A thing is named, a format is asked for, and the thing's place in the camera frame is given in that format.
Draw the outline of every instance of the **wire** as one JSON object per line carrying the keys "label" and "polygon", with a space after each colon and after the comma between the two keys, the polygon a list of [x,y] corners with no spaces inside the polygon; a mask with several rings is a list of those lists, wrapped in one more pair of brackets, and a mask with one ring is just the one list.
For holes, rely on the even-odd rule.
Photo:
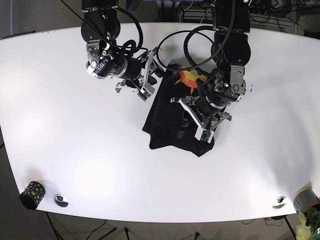
{"label": "wire", "polygon": [[90,238],[90,236],[91,236],[95,231],[97,231],[99,228],[101,228],[103,225],[105,225],[106,222],[107,222],[107,220],[104,220],[103,224],[100,225],[100,226],[98,226],[95,230],[93,230],[93,231],[89,234],[89,236],[86,238],[86,240],[88,240],[88,239]]}
{"label": "wire", "polygon": [[[194,32],[200,32],[200,31],[203,31],[203,30],[207,30],[207,31],[213,31],[213,27],[212,26],[207,26],[207,25],[203,25],[203,26],[198,26],[196,27],[195,29],[193,29],[192,31]],[[189,64],[191,66],[195,66],[197,65],[196,62],[192,59],[192,57],[190,56],[189,54],[189,51],[188,51],[188,44],[189,44],[189,41],[190,39],[192,38],[192,36],[195,34],[194,32],[190,32],[184,39],[184,42],[183,42],[183,53],[185,55],[185,58],[187,59],[187,61],[189,62]],[[215,47],[215,49],[217,49],[217,46],[215,45],[215,42],[211,40],[211,38],[209,38],[208,36],[204,35],[204,37],[206,37],[211,43],[212,45]],[[218,54],[218,60],[216,61],[216,65],[217,65],[217,68],[218,66],[220,65],[220,55]],[[210,73],[202,70],[200,67],[196,67],[195,70],[201,74],[201,75],[204,75],[206,77],[209,77],[210,76]]]}
{"label": "wire", "polygon": [[267,221],[269,222],[269,221],[271,221],[271,220],[272,220],[271,217],[266,217],[266,218],[264,218],[265,225],[268,226],[268,227],[271,227],[271,226],[281,227],[281,226],[282,226],[282,219],[280,219],[280,221],[281,221],[281,224],[280,224],[280,225],[276,225],[276,224],[270,224],[270,225],[269,225],[269,224],[267,223]]}
{"label": "wire", "polygon": [[259,23],[259,24],[265,24],[265,23],[267,23],[267,22],[270,20],[270,18],[271,18],[271,12],[268,11],[268,13],[269,13],[269,16],[268,16],[268,19],[267,19],[266,21],[258,21],[258,20],[256,20],[256,19],[254,19],[250,14],[249,14],[249,17],[250,17],[253,21],[255,21],[255,22]]}
{"label": "wire", "polygon": [[302,28],[302,26],[301,26],[298,22],[293,21],[293,20],[292,20],[290,17],[288,17],[288,16],[285,16],[284,18],[290,19],[291,22],[293,22],[294,24],[297,24],[297,25],[301,28],[301,30],[302,30],[303,32],[305,32],[305,30]]}
{"label": "wire", "polygon": [[160,20],[160,16],[161,16],[161,13],[160,13],[160,10],[158,8],[158,17],[156,18],[155,22],[158,22]]}
{"label": "wire", "polygon": [[136,29],[138,30],[138,33],[139,33],[139,43],[136,46],[136,48],[140,49],[142,47],[142,44],[144,43],[144,33],[142,32],[142,28],[141,28],[138,20],[130,12],[124,10],[123,8],[121,8],[119,6],[116,8],[116,10],[127,15],[134,22]]}
{"label": "wire", "polygon": [[85,25],[87,25],[95,34],[97,34],[101,40],[105,41],[110,46],[113,46],[116,48],[121,48],[121,49],[134,49],[134,50],[147,50],[148,51],[148,49],[145,47],[129,47],[129,46],[125,47],[125,46],[119,46],[119,45],[112,44],[107,38],[105,38],[100,33],[98,33],[95,29],[93,29],[93,27],[90,26],[90,24],[87,23],[86,20],[84,20],[82,17],[80,17],[71,7],[69,7],[68,4],[66,4],[63,0],[60,0],[60,2],[62,2],[78,19],[80,19]]}
{"label": "wire", "polygon": [[280,32],[282,33],[282,30],[281,30],[281,26],[280,26],[280,23],[279,23],[278,16],[277,16],[277,15],[275,15],[275,18],[276,18],[276,22],[278,23],[278,26],[279,26]]}
{"label": "wire", "polygon": [[[300,6],[300,5],[287,5],[287,6],[284,6],[284,7],[293,7],[293,6]],[[278,13],[286,13],[286,12],[302,12],[302,11],[308,11],[310,9],[315,9],[315,8],[319,8],[320,5],[310,5],[308,4],[304,9],[298,9],[298,10],[275,10],[274,12],[278,12]]]}
{"label": "wire", "polygon": [[176,34],[180,34],[180,33],[190,33],[192,31],[190,30],[184,30],[184,31],[177,31],[177,32],[174,32],[174,33],[171,33],[170,35],[166,36],[161,42],[160,44],[158,45],[158,49],[155,53],[156,55],[156,59],[158,60],[159,64],[164,67],[165,69],[167,70],[170,70],[170,71],[188,71],[188,70],[192,70],[192,69],[195,69],[195,68],[198,68],[198,67],[201,67],[202,65],[206,64],[207,62],[209,62],[211,59],[213,59],[220,51],[221,49],[225,46],[229,36],[230,36],[230,33],[232,31],[232,27],[234,25],[234,21],[235,21],[235,15],[236,15],[236,0],[232,0],[232,12],[231,12],[231,19],[230,19],[230,24],[229,24],[229,27],[228,27],[228,31],[224,37],[224,40],[223,42],[221,43],[220,47],[217,49],[217,51],[211,56],[209,57],[207,60],[197,64],[196,66],[192,66],[192,67],[186,67],[186,68],[180,68],[180,69],[174,69],[174,68],[169,68],[168,66],[164,65],[164,63],[160,60],[159,58],[159,49],[161,47],[161,45],[164,43],[165,40],[167,40],[168,38],[170,38],[171,36],[173,35],[176,35]]}
{"label": "wire", "polygon": [[[192,1],[191,4],[190,4],[190,6],[188,6],[188,7],[184,10],[183,16],[185,16],[185,13],[192,7],[192,4],[194,4],[194,1]],[[182,15],[180,14],[180,16],[179,16],[179,23],[181,23],[181,17],[182,17]]]}
{"label": "wire", "polygon": [[250,221],[250,222],[248,222],[248,223],[244,223],[243,220],[241,220],[241,222],[242,222],[243,225],[249,225],[249,224],[252,224],[252,223],[254,222],[254,220],[255,220],[255,219],[253,219],[252,221]]}
{"label": "wire", "polygon": [[210,9],[211,9],[211,8],[208,8],[207,10],[204,11],[204,14],[205,14],[205,15],[203,15],[203,17],[201,18],[201,21],[200,21],[201,24],[202,24],[202,22],[204,21],[204,19],[207,17],[207,14],[209,13]]}
{"label": "wire", "polygon": [[181,9],[181,12],[182,12],[182,19],[183,20],[185,20],[185,10],[184,10],[184,8],[179,4],[179,6],[178,6],[178,8],[180,8]]}

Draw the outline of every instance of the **floor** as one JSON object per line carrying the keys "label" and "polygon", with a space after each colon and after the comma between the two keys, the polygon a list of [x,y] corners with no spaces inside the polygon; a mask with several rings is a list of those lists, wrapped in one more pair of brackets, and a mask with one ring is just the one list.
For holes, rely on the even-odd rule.
{"label": "floor", "polygon": [[[19,192],[13,178],[6,149],[0,150],[0,239],[2,240],[55,240],[55,235],[43,211],[29,211],[19,202]],[[50,213],[52,222],[65,240],[86,240],[88,235],[103,224],[101,219],[75,217]],[[298,224],[296,214],[289,215],[292,227]],[[98,240],[112,228],[117,230],[106,240],[126,240],[124,228],[129,228],[131,240],[293,240],[284,220],[255,219],[208,223],[144,223],[107,220],[90,237]]]}
{"label": "floor", "polygon": [[[82,16],[81,0],[65,0]],[[119,5],[125,7],[125,0]],[[134,14],[140,22],[154,22],[158,11],[154,1],[142,1]],[[130,22],[120,14],[119,20]],[[41,32],[53,29],[80,26],[81,21],[72,15],[58,0],[21,0],[19,7],[19,32]],[[5,148],[0,150],[0,176],[2,196],[0,197],[0,239],[3,240],[54,240],[46,215],[42,211],[28,211],[18,202],[19,192],[12,175]],[[85,240],[91,231],[101,225],[101,219],[51,214],[53,224],[66,240]],[[298,217],[288,216],[295,228]],[[91,240],[97,240],[113,227],[116,232],[109,240],[125,240],[124,228],[130,230],[131,240],[193,240],[195,232],[200,233],[198,240],[292,240],[294,239],[285,221],[256,219],[230,222],[208,223],[142,223],[107,220],[96,231]]]}

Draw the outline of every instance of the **green leaf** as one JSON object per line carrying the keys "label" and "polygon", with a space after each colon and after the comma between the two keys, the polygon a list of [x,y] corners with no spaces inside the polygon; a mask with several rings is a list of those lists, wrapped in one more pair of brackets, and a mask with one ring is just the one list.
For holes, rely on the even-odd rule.
{"label": "green leaf", "polygon": [[306,225],[307,218],[302,212],[298,213],[298,219],[299,219],[299,222],[300,222],[301,225]]}
{"label": "green leaf", "polygon": [[318,210],[315,209],[314,207],[310,207],[306,211],[306,217],[311,221],[311,223],[314,221],[315,216],[318,214]]}
{"label": "green leaf", "polygon": [[308,240],[311,235],[310,228],[308,228],[306,225],[297,225],[295,227],[295,231],[297,240]]}

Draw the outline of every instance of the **black cloth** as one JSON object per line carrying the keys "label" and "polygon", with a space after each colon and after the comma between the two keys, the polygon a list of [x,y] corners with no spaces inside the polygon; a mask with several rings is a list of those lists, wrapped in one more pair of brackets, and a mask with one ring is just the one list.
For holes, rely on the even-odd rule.
{"label": "black cloth", "polygon": [[175,146],[200,157],[213,148],[215,140],[212,138],[211,143],[197,140],[196,123],[190,120],[187,127],[182,124],[184,119],[191,119],[189,113],[179,103],[170,103],[171,98],[199,95],[198,89],[194,88],[196,79],[181,81],[181,73],[183,72],[166,71],[142,130],[150,134],[150,149]]}

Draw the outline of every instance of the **patterned cup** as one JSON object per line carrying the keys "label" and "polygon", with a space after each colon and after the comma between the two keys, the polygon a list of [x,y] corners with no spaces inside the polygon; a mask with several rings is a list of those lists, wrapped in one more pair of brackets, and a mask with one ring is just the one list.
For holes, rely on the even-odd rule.
{"label": "patterned cup", "polygon": [[32,181],[19,196],[19,202],[29,210],[36,210],[46,194],[45,188],[37,181]]}

